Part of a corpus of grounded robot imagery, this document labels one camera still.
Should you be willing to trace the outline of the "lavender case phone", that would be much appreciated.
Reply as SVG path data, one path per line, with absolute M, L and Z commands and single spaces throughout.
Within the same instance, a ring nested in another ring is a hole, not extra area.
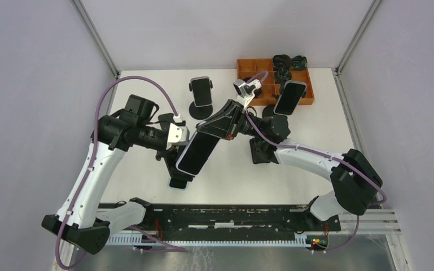
M 177 170 L 192 176 L 198 175 L 219 141 L 212 135 L 195 132 L 177 159 Z

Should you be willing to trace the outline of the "light blue case phone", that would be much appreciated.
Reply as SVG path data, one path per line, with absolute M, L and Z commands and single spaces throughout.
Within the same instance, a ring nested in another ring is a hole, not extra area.
M 190 182 L 193 181 L 193 178 L 189 177 L 171 177 L 169 181 L 169 187 L 178 190 L 186 190 L 187 186 Z

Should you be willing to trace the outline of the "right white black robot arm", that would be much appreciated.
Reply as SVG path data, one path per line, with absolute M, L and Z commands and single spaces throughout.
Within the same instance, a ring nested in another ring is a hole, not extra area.
M 329 152 L 289 139 L 285 115 L 257 117 L 228 100 L 222 109 L 196 125 L 199 133 L 230 141 L 238 134 L 251 136 L 258 161 L 283 164 L 314 173 L 331 182 L 332 190 L 316 196 L 307 205 L 304 225 L 318 230 L 326 220 L 344 212 L 362 216 L 379 204 L 383 181 L 364 154 L 353 148 L 346 153 Z

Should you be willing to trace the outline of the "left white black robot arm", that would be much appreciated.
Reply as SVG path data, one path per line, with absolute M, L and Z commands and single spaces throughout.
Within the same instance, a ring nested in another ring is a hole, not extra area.
M 167 152 L 188 141 L 185 122 L 176 123 L 177 117 L 171 113 L 164 128 L 150 126 L 158 109 L 153 101 L 131 95 L 123 109 L 98 120 L 97 135 L 91 136 L 78 180 L 57 213 L 43 218 L 43 228 L 56 234 L 59 241 L 95 255 L 112 235 L 133 225 L 141 230 L 154 225 L 155 215 L 137 202 L 103 213 L 98 213 L 98 207 L 113 172 L 132 146 Z

